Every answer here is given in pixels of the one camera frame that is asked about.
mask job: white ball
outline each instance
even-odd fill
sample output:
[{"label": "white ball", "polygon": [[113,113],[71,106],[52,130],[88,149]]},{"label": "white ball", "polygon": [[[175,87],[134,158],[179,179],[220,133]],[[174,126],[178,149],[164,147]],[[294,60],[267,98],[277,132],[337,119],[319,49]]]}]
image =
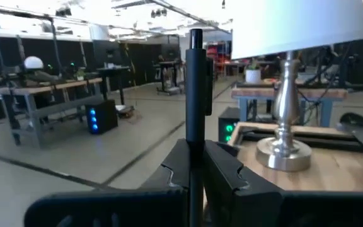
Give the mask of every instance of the white ball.
[{"label": "white ball", "polygon": [[35,56],[30,56],[25,59],[25,68],[26,69],[43,69],[43,61]]}]

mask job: workbench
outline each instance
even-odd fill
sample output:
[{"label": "workbench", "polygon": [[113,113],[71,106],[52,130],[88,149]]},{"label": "workbench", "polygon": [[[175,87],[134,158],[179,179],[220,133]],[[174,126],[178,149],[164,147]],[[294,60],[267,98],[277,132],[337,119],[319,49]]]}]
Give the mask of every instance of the workbench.
[{"label": "workbench", "polygon": [[[79,117],[79,121],[82,121],[82,110],[81,106],[95,104],[103,100],[102,95],[100,93],[100,85],[101,78],[90,79],[89,81],[71,81],[63,84],[57,84],[54,86],[42,86],[42,87],[34,87],[34,88],[0,88],[0,95],[3,99],[4,111],[8,116],[9,124],[11,126],[11,133],[16,145],[20,145],[20,136],[30,136],[33,139],[33,142],[37,144],[39,148],[44,145],[43,141],[43,130],[42,125],[40,123],[40,119],[42,117],[47,117],[51,114],[60,113],[65,110],[69,110],[72,108],[77,109],[77,114]],[[86,86],[87,84],[93,84],[95,88],[95,92],[87,97],[79,98],[75,100],[70,100],[67,94],[68,88],[75,88],[79,86]],[[34,96],[36,94],[45,93],[45,92],[53,92],[58,91],[64,94],[64,101],[62,103],[57,103],[55,105],[49,105],[44,108],[37,108]],[[14,99],[11,95],[14,96],[23,96],[26,101],[26,114],[29,116],[29,120],[32,123],[32,129],[21,129],[20,123],[18,119],[16,119],[16,114],[13,109]]]},{"label": "workbench", "polygon": [[123,90],[123,83],[122,83],[122,73],[125,71],[129,71],[129,66],[122,66],[122,67],[113,67],[113,68],[99,68],[97,71],[99,72],[100,77],[102,78],[102,91],[103,99],[107,100],[107,93],[112,91],[112,86],[110,82],[110,78],[117,79],[117,86],[120,92],[120,102],[121,105],[125,105],[124,102],[124,90]]},{"label": "workbench", "polygon": [[[303,88],[299,91],[309,100],[316,101],[323,95],[325,89]],[[277,95],[277,91],[274,88],[233,88],[231,92],[232,98],[239,101],[239,121],[248,121],[248,102],[253,101],[252,119],[256,119],[257,100],[274,100]],[[323,98],[320,100],[321,105],[321,117],[320,126],[329,127],[331,112],[333,110],[333,102],[340,102],[344,100],[348,95],[348,91],[345,89],[329,89]],[[301,116],[299,122],[303,123],[305,118],[306,100],[300,94],[300,108]]]},{"label": "workbench", "polygon": [[[311,166],[301,172],[282,172],[267,168],[255,158],[256,141],[242,139],[242,132],[247,128],[269,131],[272,136],[276,124],[238,122],[228,145],[239,149],[237,159],[251,171],[272,182],[284,190],[342,191],[363,192],[363,151],[349,151],[344,144],[343,149],[316,148],[311,146]],[[324,135],[341,138],[350,142],[356,139],[346,132],[328,127],[293,126],[295,136],[300,133],[320,137]],[[207,199],[204,196],[204,207]]]}]

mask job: concrete floor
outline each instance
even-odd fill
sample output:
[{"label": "concrete floor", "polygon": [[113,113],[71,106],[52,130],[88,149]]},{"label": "concrete floor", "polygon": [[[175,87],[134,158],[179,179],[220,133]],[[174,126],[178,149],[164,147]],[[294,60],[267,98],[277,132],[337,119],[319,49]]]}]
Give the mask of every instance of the concrete floor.
[{"label": "concrete floor", "polygon": [[[217,140],[217,118],[226,107],[237,105],[230,97],[236,78],[216,83],[212,115],[206,117],[206,138]],[[155,84],[125,91],[126,103],[141,116],[121,120],[119,127],[91,136],[77,121],[56,125],[43,150],[24,139],[17,147],[5,121],[0,122],[0,226],[22,226],[26,208],[39,197],[54,192],[116,187],[138,188],[185,137],[185,96],[157,95]],[[118,94],[113,94],[117,101]],[[264,104],[259,111],[264,111]],[[345,112],[363,114],[363,93],[350,94],[335,103],[331,126]],[[313,119],[310,125],[316,125]],[[72,180],[52,173],[73,176]]]}]

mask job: black box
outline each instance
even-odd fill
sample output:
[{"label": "black box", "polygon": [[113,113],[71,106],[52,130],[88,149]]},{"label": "black box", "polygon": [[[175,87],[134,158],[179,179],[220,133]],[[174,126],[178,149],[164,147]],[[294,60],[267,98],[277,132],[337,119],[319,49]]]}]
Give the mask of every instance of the black box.
[{"label": "black box", "polygon": [[239,122],[239,108],[228,107],[218,117],[218,141],[227,143]]},{"label": "black box", "polygon": [[103,134],[118,126],[116,104],[106,100],[96,105],[86,105],[86,118],[91,134]]}]

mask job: white lamp shade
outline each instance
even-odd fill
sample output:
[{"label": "white lamp shade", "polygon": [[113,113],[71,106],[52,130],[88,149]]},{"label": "white lamp shade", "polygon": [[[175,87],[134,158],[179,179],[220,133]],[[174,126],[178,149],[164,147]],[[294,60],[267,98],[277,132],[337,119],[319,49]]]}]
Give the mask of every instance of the white lamp shade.
[{"label": "white lamp shade", "polygon": [[25,59],[25,68],[26,69],[43,69],[43,61],[35,56],[29,56]]},{"label": "white lamp shade", "polygon": [[233,2],[232,59],[363,39],[362,0]]}]

